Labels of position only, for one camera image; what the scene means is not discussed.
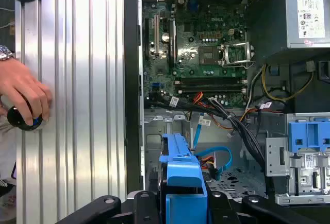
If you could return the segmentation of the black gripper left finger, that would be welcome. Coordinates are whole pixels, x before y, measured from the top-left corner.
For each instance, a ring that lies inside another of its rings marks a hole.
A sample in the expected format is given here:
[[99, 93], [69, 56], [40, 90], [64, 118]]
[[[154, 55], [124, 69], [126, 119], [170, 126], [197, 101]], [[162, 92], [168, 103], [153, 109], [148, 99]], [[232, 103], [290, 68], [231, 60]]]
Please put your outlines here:
[[124, 202], [116, 196], [101, 196], [58, 223], [161, 223], [161, 218], [156, 195], [139, 191]]

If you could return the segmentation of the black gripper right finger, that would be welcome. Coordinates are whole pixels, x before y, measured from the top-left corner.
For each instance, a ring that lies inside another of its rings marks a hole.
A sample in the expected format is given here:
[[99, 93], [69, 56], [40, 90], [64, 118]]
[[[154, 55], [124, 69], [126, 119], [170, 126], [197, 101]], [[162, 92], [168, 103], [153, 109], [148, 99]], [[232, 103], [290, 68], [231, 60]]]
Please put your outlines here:
[[289, 208], [258, 196], [245, 196], [235, 209], [223, 192], [209, 195], [209, 223], [316, 223]]

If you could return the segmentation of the person's hand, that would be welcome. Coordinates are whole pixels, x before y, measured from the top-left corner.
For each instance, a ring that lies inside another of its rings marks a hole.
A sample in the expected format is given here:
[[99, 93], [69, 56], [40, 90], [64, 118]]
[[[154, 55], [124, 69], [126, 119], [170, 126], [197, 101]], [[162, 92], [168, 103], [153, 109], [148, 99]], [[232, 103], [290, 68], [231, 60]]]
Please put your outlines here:
[[52, 101], [50, 89], [15, 58], [1, 61], [1, 95], [14, 104], [27, 125], [31, 126], [39, 116], [44, 120], [49, 119]]

